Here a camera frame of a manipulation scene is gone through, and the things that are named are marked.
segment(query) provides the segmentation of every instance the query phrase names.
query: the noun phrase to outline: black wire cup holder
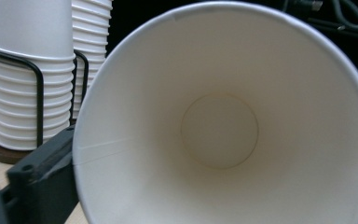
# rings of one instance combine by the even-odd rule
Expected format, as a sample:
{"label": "black wire cup holder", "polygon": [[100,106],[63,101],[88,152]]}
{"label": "black wire cup holder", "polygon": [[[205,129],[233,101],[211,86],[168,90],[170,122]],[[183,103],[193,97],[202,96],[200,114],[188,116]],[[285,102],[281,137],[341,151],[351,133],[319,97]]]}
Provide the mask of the black wire cup holder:
{"label": "black wire cup holder", "polygon": [[[85,64],[83,90],[82,90],[82,98],[81,98],[82,101],[87,92],[87,84],[88,84],[88,76],[89,76],[89,62],[87,60],[87,57],[84,56],[78,50],[75,50],[75,55],[76,55],[76,57],[74,58],[75,69],[73,70],[74,78],[72,80],[72,84],[73,84],[72,99],[71,99],[72,105],[70,108],[71,116],[69,120],[71,124],[76,123],[76,121],[73,119],[73,109],[74,109],[74,98],[75,98],[75,88],[76,88],[77,58],[83,60]],[[22,68],[24,67],[28,68],[32,70],[36,76],[36,146],[35,148],[38,148],[43,144],[43,106],[44,106],[43,74],[41,70],[34,63],[18,56],[0,52],[0,61],[9,62],[10,65],[14,65]],[[31,152],[32,150],[18,151],[18,150],[7,149],[0,146],[0,162],[14,164]]]}

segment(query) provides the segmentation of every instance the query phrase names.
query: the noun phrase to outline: white paper cup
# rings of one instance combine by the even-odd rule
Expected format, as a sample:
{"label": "white paper cup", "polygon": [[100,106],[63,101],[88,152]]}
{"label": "white paper cup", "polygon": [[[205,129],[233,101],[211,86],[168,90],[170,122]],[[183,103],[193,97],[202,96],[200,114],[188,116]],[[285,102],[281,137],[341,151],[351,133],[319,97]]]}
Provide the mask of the white paper cup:
{"label": "white paper cup", "polygon": [[74,26],[74,38],[88,39],[92,42],[106,42],[109,33],[95,32],[90,29]]}
{"label": "white paper cup", "polygon": [[[68,101],[61,105],[56,106],[44,106],[43,113],[45,115],[54,114],[57,111],[68,110],[71,108],[71,101]],[[22,105],[13,105],[8,103],[5,100],[0,99],[0,110],[7,111],[13,114],[21,114],[21,115],[36,115],[36,105],[33,107],[30,106],[22,106]]]}
{"label": "white paper cup", "polygon": [[[43,88],[44,95],[51,95],[51,94],[62,94],[65,92],[70,91],[73,88],[72,82],[62,83],[61,85],[56,86],[45,86]],[[36,84],[34,85],[24,85],[21,83],[10,82],[0,78],[0,91],[6,91],[8,93],[14,95],[25,95],[25,96],[36,96],[37,87]]]}
{"label": "white paper cup", "polygon": [[90,21],[95,21],[104,25],[109,25],[110,15],[104,15],[87,8],[72,6],[72,16],[78,18],[85,18]]}
{"label": "white paper cup", "polygon": [[[69,126],[69,121],[66,121],[63,125],[54,128],[52,130],[45,130],[43,143],[46,143],[51,137],[59,133],[61,130]],[[36,132],[35,137],[19,137],[17,135],[11,135],[0,130],[0,146],[12,150],[34,150],[36,149]]]}
{"label": "white paper cup", "polygon": [[106,51],[106,43],[107,42],[100,42],[94,44],[95,42],[90,42],[87,40],[82,40],[78,38],[74,38],[74,48],[75,49],[89,49],[93,51]]}
{"label": "white paper cup", "polygon": [[113,8],[112,3],[106,4],[96,0],[72,0],[72,6],[87,8],[104,15],[110,15],[110,10]]}
{"label": "white paper cup", "polygon": [[103,22],[91,21],[87,18],[80,18],[76,16],[72,16],[72,25],[83,27],[91,30],[100,30],[100,32],[107,32],[110,24],[106,24]]}
{"label": "white paper cup", "polygon": [[73,116],[72,116],[72,119],[77,119],[79,116],[79,111],[75,111],[74,110],[74,113],[73,113]]}
{"label": "white paper cup", "polygon": [[78,102],[81,102],[81,101],[82,101],[81,93],[75,93],[74,104],[75,104],[75,102],[77,102],[77,104],[78,104]]}
{"label": "white paper cup", "polygon": [[0,51],[25,58],[72,57],[71,0],[0,0]]}
{"label": "white paper cup", "polygon": [[[92,60],[88,59],[89,61],[89,72],[98,72],[100,67],[103,65],[105,59],[99,59],[99,60]],[[84,69],[84,63],[82,60],[77,60],[77,71]]]}
{"label": "white paper cup", "polygon": [[[72,71],[75,69],[75,65],[71,61],[63,69],[55,70],[41,70],[44,83],[57,83],[67,80],[73,77]],[[19,68],[14,65],[0,63],[0,75],[11,79],[23,80],[23,81],[36,81],[36,74],[31,69]]]}
{"label": "white paper cup", "polygon": [[[60,94],[50,94],[50,95],[44,95],[44,105],[53,105],[57,102],[62,102],[67,99],[72,98],[71,90],[68,90],[66,92],[60,93]],[[21,104],[21,105],[35,105],[36,104],[36,94],[30,95],[30,94],[12,94],[12,92],[9,91],[2,91],[0,89],[0,98],[5,99],[7,101],[10,101],[14,104]]]}
{"label": "white paper cup", "polygon": [[[62,122],[63,120],[69,120],[69,110],[57,111],[55,113],[44,115],[43,127],[48,127],[56,123]],[[36,115],[23,115],[15,114],[0,109],[0,120],[4,123],[19,126],[23,128],[35,128],[36,127]]]}
{"label": "white paper cup", "polygon": [[[69,120],[64,120],[63,122],[50,125],[49,127],[44,127],[43,138],[44,139],[50,138],[68,126],[69,126]],[[10,134],[13,137],[24,137],[29,140],[36,140],[37,130],[36,128],[23,128],[23,127],[13,126],[0,121],[0,133]]]}
{"label": "white paper cup", "polygon": [[[72,100],[72,95],[69,94],[69,95],[67,95],[66,98],[63,98],[60,101],[55,101],[50,104],[47,104],[46,102],[44,102],[44,105],[43,105],[44,111],[46,111],[47,113],[50,113],[49,112],[50,109],[56,110],[57,108],[60,108],[62,105],[66,105],[68,102],[71,102],[71,100]],[[0,98],[0,103],[7,105],[7,106],[11,106],[11,107],[19,107],[19,108],[25,108],[25,109],[36,109],[37,108],[36,102],[34,102],[34,104],[18,104],[18,103]]]}
{"label": "white paper cup", "polygon": [[[67,91],[69,88],[72,87],[71,80],[72,79],[68,79],[61,83],[56,83],[56,85],[45,85],[44,93]],[[7,78],[0,76],[0,88],[10,91],[36,93],[36,82],[33,83],[19,82],[19,81],[8,80]]]}
{"label": "white paper cup", "polygon": [[106,58],[106,50],[96,51],[91,49],[77,49],[90,60],[103,60]]}

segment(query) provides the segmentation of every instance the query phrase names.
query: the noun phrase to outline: stacked paper cup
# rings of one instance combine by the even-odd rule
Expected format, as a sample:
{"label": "stacked paper cup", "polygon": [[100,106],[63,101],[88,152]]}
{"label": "stacked paper cup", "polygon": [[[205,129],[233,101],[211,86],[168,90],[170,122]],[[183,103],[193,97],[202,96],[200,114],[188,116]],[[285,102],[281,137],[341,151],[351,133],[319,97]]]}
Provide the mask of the stacked paper cup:
{"label": "stacked paper cup", "polygon": [[[83,53],[89,61],[88,86],[91,85],[105,60],[107,36],[112,10],[111,0],[72,0],[74,48]],[[74,115],[77,118],[81,107],[84,63],[77,61]]]}
{"label": "stacked paper cup", "polygon": [[[71,0],[0,0],[0,51],[42,71],[44,142],[68,127],[75,69]],[[0,146],[33,150],[36,133],[36,76],[0,61]]]}

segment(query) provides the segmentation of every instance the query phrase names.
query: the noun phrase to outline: cup rim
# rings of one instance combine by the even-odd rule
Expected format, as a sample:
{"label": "cup rim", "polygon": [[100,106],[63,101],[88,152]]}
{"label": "cup rim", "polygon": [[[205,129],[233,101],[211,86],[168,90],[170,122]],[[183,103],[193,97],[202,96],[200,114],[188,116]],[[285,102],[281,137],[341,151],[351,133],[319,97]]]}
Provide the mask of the cup rim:
{"label": "cup rim", "polygon": [[107,8],[107,9],[109,9],[109,10],[112,10],[112,9],[113,9],[112,6],[106,5],[106,4],[102,3],[102,2],[95,1],[95,0],[78,0],[78,1],[90,2],[90,3],[92,3],[92,4],[95,4],[95,5],[98,5],[98,6],[101,6],[101,7],[105,7],[105,8]]}
{"label": "cup rim", "polygon": [[80,42],[80,43],[91,44],[91,45],[100,45],[100,46],[106,46],[108,44],[107,41],[102,42],[102,41],[95,41],[95,40],[87,40],[75,36],[74,36],[74,42]]}
{"label": "cup rim", "polygon": [[[43,114],[43,118],[44,119],[48,119],[48,118],[54,118],[54,117],[58,117],[60,115],[63,115],[65,113],[69,113],[69,109],[71,108],[71,104],[69,104],[68,106],[64,107],[62,110],[60,111],[56,111],[54,113],[49,113],[49,114]],[[20,118],[20,119],[36,119],[36,114],[34,115],[27,115],[27,114],[18,114],[18,113],[12,113],[9,111],[6,111],[2,108],[0,108],[0,113],[6,116],[11,116],[13,118]]]}
{"label": "cup rim", "polygon": [[[62,121],[59,121],[57,123],[49,124],[46,126],[44,125],[43,131],[58,128],[58,127],[62,126],[64,123],[69,122],[70,115],[67,117],[68,117],[68,119],[63,119]],[[0,125],[4,126],[5,128],[13,129],[13,130],[21,130],[21,131],[36,131],[37,130],[37,127],[35,127],[35,126],[33,126],[33,127],[17,126],[17,125],[7,124],[2,120],[0,120]]]}
{"label": "cup rim", "polygon": [[[72,95],[68,94],[68,96],[70,96],[70,97],[68,97],[68,99],[56,102],[54,104],[44,104],[43,108],[51,108],[51,107],[57,107],[57,106],[60,106],[60,105],[65,105],[68,102],[71,102],[71,100],[72,100]],[[17,104],[17,103],[13,103],[13,102],[10,102],[10,101],[3,100],[1,98],[0,98],[0,103],[4,104],[4,105],[13,106],[13,107],[19,107],[19,108],[36,108],[36,104],[34,104],[34,105]]]}
{"label": "cup rim", "polygon": [[[65,93],[67,93],[68,91],[72,90],[72,85],[71,88],[68,88],[68,90],[62,90],[62,91],[56,91],[56,92],[44,92],[43,95],[44,96],[57,96],[57,95],[63,95]],[[10,91],[7,89],[4,89],[2,87],[0,87],[0,91],[8,93],[8,94],[13,94],[13,95],[17,95],[17,96],[23,96],[23,97],[36,97],[37,93],[36,92],[21,92],[21,91]]]}
{"label": "cup rim", "polygon": [[72,5],[72,10],[79,10],[79,11],[86,12],[86,13],[92,14],[94,16],[99,16],[99,17],[102,17],[102,18],[108,19],[108,20],[112,19],[110,14],[105,15],[103,13],[96,12],[96,11],[90,10],[89,8],[85,8],[85,7],[79,7],[79,6]]}
{"label": "cup rim", "polygon": [[[40,71],[42,72],[42,74],[59,74],[59,73],[68,73],[68,72],[72,72],[74,69],[75,69],[75,65],[73,63],[74,59],[68,61],[72,63],[72,65],[68,68],[64,68],[64,69],[40,69]],[[19,71],[19,72],[28,72],[30,69],[27,69],[27,68],[21,68],[21,67],[18,67],[18,66],[14,66],[14,65],[10,65],[10,64],[7,64],[7,63],[1,63],[0,62],[0,66],[1,67],[5,67],[6,69],[12,69],[12,70],[16,70],[16,71]]]}
{"label": "cup rim", "polygon": [[83,21],[85,23],[89,23],[91,25],[96,25],[96,26],[101,26],[103,28],[109,28],[110,27],[110,24],[109,23],[101,23],[101,22],[98,22],[98,21],[92,21],[92,20],[87,20],[85,18],[81,18],[81,17],[77,17],[77,16],[72,16],[72,20],[75,20],[75,21]]}
{"label": "cup rim", "polygon": [[[36,82],[31,81],[31,80],[21,80],[21,79],[16,79],[16,78],[12,78],[12,77],[6,77],[3,75],[0,75],[0,79],[4,80],[4,81],[12,82],[12,83],[27,85],[27,86],[35,86],[36,85]],[[74,75],[72,74],[66,80],[57,81],[57,82],[44,81],[43,84],[45,85],[45,87],[46,86],[60,86],[60,85],[67,84],[67,83],[71,82],[73,79],[74,79]]]}
{"label": "cup rim", "polygon": [[105,55],[106,52],[107,52],[106,50],[98,51],[98,50],[82,49],[82,48],[76,48],[76,49],[79,50],[82,53],[91,53],[91,54],[103,54],[103,55]]}
{"label": "cup rim", "polygon": [[100,32],[100,31],[93,31],[93,30],[90,30],[90,29],[87,29],[87,28],[83,28],[83,27],[79,27],[79,26],[76,26],[76,25],[73,25],[72,28],[76,31],[80,31],[80,32],[84,32],[84,33],[89,33],[89,34],[93,34],[93,35],[103,35],[103,36],[109,36],[109,33],[108,32]]}
{"label": "cup rim", "polygon": [[62,57],[62,58],[43,57],[43,56],[25,54],[25,53],[21,53],[21,52],[12,51],[12,50],[2,49],[2,48],[0,48],[0,52],[12,54],[12,55],[19,56],[19,57],[26,58],[26,59],[45,61],[45,62],[70,61],[70,60],[73,60],[76,56],[75,54],[73,54],[72,56],[67,56],[67,57]]}

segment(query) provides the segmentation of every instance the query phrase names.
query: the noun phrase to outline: paper cup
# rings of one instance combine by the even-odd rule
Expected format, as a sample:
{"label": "paper cup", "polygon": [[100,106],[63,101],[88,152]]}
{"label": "paper cup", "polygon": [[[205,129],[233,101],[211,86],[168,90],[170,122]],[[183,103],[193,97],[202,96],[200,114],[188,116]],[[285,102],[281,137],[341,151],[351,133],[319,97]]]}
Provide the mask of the paper cup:
{"label": "paper cup", "polygon": [[87,8],[104,15],[110,15],[112,10],[112,3],[109,5],[96,0],[72,0],[72,6]]}
{"label": "paper cup", "polygon": [[[72,71],[75,69],[73,61],[68,63],[63,69],[55,70],[41,70],[44,83],[57,83],[73,77]],[[0,62],[0,75],[10,79],[17,79],[22,81],[36,81],[36,74],[33,70],[27,68],[20,68],[18,66],[1,63]]]}
{"label": "paper cup", "polygon": [[106,42],[109,33],[95,32],[90,29],[74,26],[74,38],[88,39],[92,42]]}
{"label": "paper cup", "polygon": [[[61,130],[69,127],[69,121],[66,121],[63,125],[54,128],[52,130],[45,130],[43,143],[46,143],[51,137],[59,133]],[[5,133],[8,129],[0,130],[0,146],[13,150],[34,150],[36,149],[36,132],[33,131],[34,136],[29,135],[26,137],[20,137],[17,135],[11,135],[9,133]]]}
{"label": "paper cup", "polygon": [[[57,111],[49,115],[44,115],[43,127],[54,125],[58,122],[62,122],[63,120],[69,120],[69,116],[70,112],[69,110],[66,110],[66,108],[63,111]],[[23,128],[36,127],[36,115],[15,114],[0,109],[0,120],[4,123]]]}
{"label": "paper cup", "polygon": [[109,25],[110,15],[104,15],[87,8],[72,6],[72,17],[85,18],[104,25]]}
{"label": "paper cup", "polygon": [[25,58],[72,57],[70,0],[0,0],[0,51]]}
{"label": "paper cup", "polygon": [[[70,100],[72,98],[71,93],[72,88],[65,92],[58,94],[44,95],[44,105],[54,105],[57,102],[62,102],[65,100]],[[0,89],[0,98],[10,101],[14,104],[21,105],[35,105],[36,104],[36,94],[13,94],[10,91],[5,91]]]}
{"label": "paper cup", "polygon": [[[54,93],[67,91],[72,87],[72,79],[65,80],[62,83],[56,83],[56,85],[45,85],[44,93]],[[18,91],[24,93],[36,93],[36,83],[19,82],[7,80],[7,78],[0,76],[0,88],[10,91]]]}
{"label": "paper cup", "polygon": [[94,44],[89,41],[81,40],[74,38],[74,48],[75,49],[89,49],[93,51],[106,51],[106,43],[100,42],[98,44]]}

